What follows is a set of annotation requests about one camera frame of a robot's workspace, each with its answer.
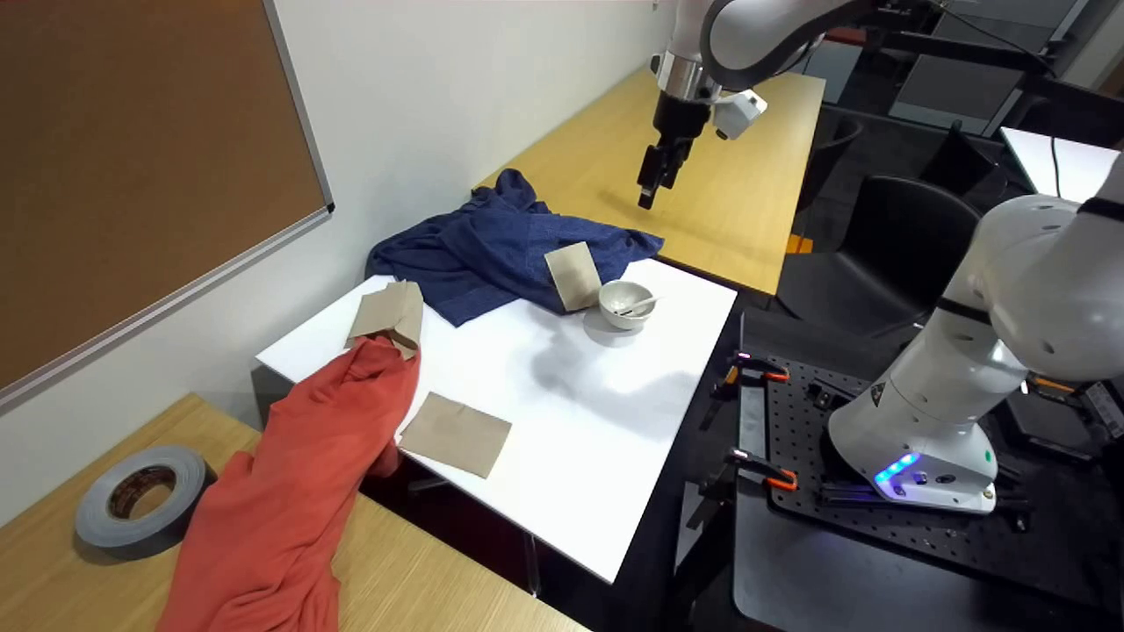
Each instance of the small bowl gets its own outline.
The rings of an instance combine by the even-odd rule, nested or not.
[[[609,282],[596,289],[596,308],[614,329],[636,332],[658,313],[658,295],[636,282]]]

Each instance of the white tabletop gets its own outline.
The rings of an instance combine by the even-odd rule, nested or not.
[[[412,455],[609,583],[734,306],[731,289],[658,260],[634,262],[627,277],[659,298],[638,332],[529,302],[458,329],[424,306],[412,408],[436,389],[507,416],[513,433],[488,480]],[[257,358],[291,384],[313,377],[343,350],[357,298],[384,285],[389,277],[370,277]]]
[[[1050,135],[1002,125],[1011,153],[1018,158],[1025,180],[1034,181],[1038,194],[1057,196],[1055,186],[1055,153],[1050,153]],[[1055,140],[1057,148],[1057,168],[1062,168],[1062,200],[1087,205],[1097,196],[1102,180],[1109,175],[1115,161],[1122,151],[1097,148],[1097,145],[1080,145],[1080,140]]]

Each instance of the tape roll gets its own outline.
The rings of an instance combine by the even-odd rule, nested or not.
[[[203,455],[156,447],[104,471],[82,498],[74,532],[114,559],[145,559],[180,545],[191,511],[213,480]],[[130,515],[136,498],[170,488],[164,502]]]

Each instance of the orange cloth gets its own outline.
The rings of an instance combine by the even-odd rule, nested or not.
[[[357,341],[269,408],[257,453],[234,453],[191,521],[164,632],[336,627],[330,559],[370,467],[398,464],[417,366]]]

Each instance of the cardboard square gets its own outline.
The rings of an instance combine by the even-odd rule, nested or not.
[[[375,295],[357,302],[351,318],[347,347],[357,337],[385,332],[405,356],[415,356],[422,345],[422,289],[415,282],[385,285]]]
[[[586,241],[545,254],[567,313],[596,306],[602,272]]]
[[[511,427],[504,416],[429,394],[415,420],[402,433],[402,449],[488,477]]]

